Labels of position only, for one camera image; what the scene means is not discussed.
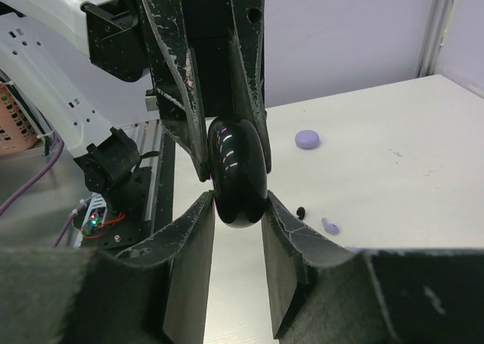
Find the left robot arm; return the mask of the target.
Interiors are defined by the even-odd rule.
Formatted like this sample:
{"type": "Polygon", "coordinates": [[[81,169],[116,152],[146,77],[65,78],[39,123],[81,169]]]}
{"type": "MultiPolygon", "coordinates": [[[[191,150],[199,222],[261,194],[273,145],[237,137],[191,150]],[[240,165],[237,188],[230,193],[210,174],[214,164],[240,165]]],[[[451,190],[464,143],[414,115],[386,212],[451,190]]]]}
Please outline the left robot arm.
{"type": "MultiPolygon", "coordinates": [[[[211,162],[205,120],[241,115],[255,127],[263,166],[271,148],[263,97],[264,0],[1,0],[52,28],[93,65],[124,82],[152,80],[165,133],[201,181],[211,162]]],[[[136,143],[76,88],[26,30],[1,31],[1,70],[63,139],[86,187],[117,212],[144,200],[136,143]]]]}

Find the black earbud charging case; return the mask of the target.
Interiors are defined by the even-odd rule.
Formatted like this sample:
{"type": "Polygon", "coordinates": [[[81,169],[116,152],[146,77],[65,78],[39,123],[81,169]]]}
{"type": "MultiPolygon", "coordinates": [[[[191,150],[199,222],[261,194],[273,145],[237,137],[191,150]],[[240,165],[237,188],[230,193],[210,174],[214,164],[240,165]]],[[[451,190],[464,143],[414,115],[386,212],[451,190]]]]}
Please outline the black earbud charging case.
{"type": "Polygon", "coordinates": [[[214,119],[209,126],[210,175],[219,218],[231,228],[248,228],[265,211],[267,172],[260,137],[242,116],[214,119]]]}

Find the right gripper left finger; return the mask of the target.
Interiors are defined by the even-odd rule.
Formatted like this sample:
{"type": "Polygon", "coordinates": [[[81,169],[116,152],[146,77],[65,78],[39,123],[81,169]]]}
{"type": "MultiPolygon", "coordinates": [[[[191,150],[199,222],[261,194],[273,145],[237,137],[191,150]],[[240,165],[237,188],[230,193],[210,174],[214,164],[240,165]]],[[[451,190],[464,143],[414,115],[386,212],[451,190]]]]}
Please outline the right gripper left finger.
{"type": "Polygon", "coordinates": [[[1,251],[3,343],[201,343],[213,193],[115,256],[97,249],[1,251]]]}

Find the black earbud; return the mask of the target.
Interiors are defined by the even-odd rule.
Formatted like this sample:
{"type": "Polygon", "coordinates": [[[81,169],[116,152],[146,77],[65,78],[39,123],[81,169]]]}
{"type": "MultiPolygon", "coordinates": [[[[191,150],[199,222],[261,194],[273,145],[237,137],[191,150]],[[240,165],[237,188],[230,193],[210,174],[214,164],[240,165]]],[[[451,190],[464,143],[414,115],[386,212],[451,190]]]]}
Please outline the black earbud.
{"type": "Polygon", "coordinates": [[[306,217],[306,209],[303,206],[300,206],[296,210],[296,216],[299,220],[303,220],[306,217]]]}

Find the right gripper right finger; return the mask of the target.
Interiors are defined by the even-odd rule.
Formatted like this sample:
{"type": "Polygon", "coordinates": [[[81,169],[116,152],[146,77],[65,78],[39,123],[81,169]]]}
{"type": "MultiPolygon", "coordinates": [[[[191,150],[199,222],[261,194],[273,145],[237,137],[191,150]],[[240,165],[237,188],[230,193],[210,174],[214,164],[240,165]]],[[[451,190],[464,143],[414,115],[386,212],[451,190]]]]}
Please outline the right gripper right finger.
{"type": "Polygon", "coordinates": [[[328,240],[269,194],[262,239],[281,343],[481,343],[480,249],[363,249],[328,240]]]}

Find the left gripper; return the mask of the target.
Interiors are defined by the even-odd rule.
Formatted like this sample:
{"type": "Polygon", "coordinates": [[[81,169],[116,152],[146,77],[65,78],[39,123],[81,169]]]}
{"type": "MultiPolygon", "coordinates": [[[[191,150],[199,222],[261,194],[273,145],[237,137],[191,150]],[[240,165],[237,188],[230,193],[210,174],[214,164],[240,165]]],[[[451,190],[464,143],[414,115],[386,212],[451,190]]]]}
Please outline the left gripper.
{"type": "Polygon", "coordinates": [[[205,110],[234,110],[271,147],[263,91],[264,0],[137,0],[163,128],[209,178],[205,110]]]}

